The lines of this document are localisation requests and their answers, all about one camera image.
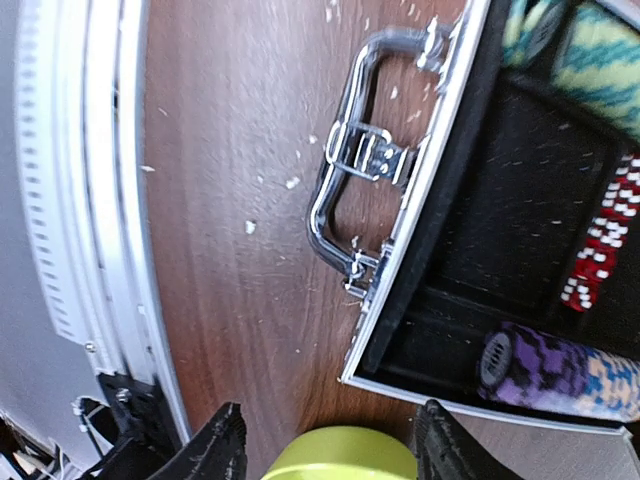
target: brown wood surface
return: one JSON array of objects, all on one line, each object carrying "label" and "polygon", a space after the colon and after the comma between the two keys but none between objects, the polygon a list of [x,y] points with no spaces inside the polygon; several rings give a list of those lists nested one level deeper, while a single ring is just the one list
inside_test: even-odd
[{"label": "brown wood surface", "polygon": [[[250,479],[313,427],[357,424],[406,439],[412,405],[336,380],[359,308],[308,246],[304,215],[362,40],[387,25],[423,27],[434,11],[452,19],[460,2],[150,3],[149,216],[164,319],[194,429],[223,402],[241,402]],[[388,62],[374,123],[399,144],[417,140],[433,101],[430,82],[408,61]],[[301,181],[288,189],[294,177]],[[375,247],[397,203],[387,186],[353,182],[338,209],[339,235]],[[246,221],[255,222],[251,235]],[[491,442],[495,432],[504,438],[500,426],[494,432],[488,422],[465,422],[493,449],[508,447]]]}]

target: white crumb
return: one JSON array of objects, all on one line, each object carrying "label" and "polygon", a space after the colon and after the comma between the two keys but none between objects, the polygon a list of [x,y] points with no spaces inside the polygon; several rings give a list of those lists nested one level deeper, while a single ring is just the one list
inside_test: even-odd
[{"label": "white crumb", "polygon": [[420,118],[420,115],[422,115],[422,110],[418,110],[416,113],[412,113],[411,115],[409,115],[409,117],[407,117],[407,123],[411,123],[415,119]]},{"label": "white crumb", "polygon": [[244,222],[244,233],[247,235],[253,235],[253,232],[256,231],[256,222],[252,222],[251,220],[247,220]]},{"label": "white crumb", "polygon": [[294,188],[296,188],[298,186],[299,183],[300,183],[300,178],[293,177],[293,178],[287,180],[285,185],[287,187],[287,190],[293,190]]}]

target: metal handle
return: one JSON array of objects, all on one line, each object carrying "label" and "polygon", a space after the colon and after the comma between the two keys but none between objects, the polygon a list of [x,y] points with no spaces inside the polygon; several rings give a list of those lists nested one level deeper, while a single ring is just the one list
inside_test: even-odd
[{"label": "metal handle", "polygon": [[371,80],[380,61],[388,55],[409,55],[425,71],[438,71],[444,62],[446,39],[451,27],[434,18],[425,30],[389,28],[369,37],[356,55],[331,127],[325,148],[325,162],[308,212],[307,233],[311,246],[329,265],[346,277],[345,288],[364,297],[366,287],[358,285],[368,269],[378,265],[362,250],[348,251],[325,235],[347,175],[376,182],[389,179],[404,188],[416,151],[398,147],[391,134],[365,122]]}]

